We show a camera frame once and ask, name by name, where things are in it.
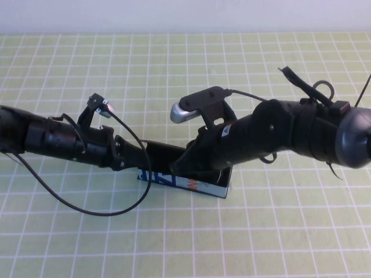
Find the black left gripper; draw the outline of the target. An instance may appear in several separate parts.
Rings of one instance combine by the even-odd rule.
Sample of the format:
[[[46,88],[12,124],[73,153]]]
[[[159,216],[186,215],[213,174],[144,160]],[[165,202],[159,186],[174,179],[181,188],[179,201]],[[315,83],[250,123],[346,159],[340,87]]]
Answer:
[[[86,135],[85,162],[87,164],[111,168],[114,171],[128,168],[147,169],[145,149],[131,144],[119,135],[116,135],[114,140],[113,128],[90,127]]]

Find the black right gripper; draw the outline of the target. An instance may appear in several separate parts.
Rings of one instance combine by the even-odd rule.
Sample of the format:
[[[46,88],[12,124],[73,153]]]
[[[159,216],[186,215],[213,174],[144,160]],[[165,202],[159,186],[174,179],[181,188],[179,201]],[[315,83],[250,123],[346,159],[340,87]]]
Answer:
[[[209,174],[259,159],[261,149],[254,142],[255,135],[252,115],[219,124],[215,131],[202,127],[185,152],[170,164],[170,170],[173,174]]]

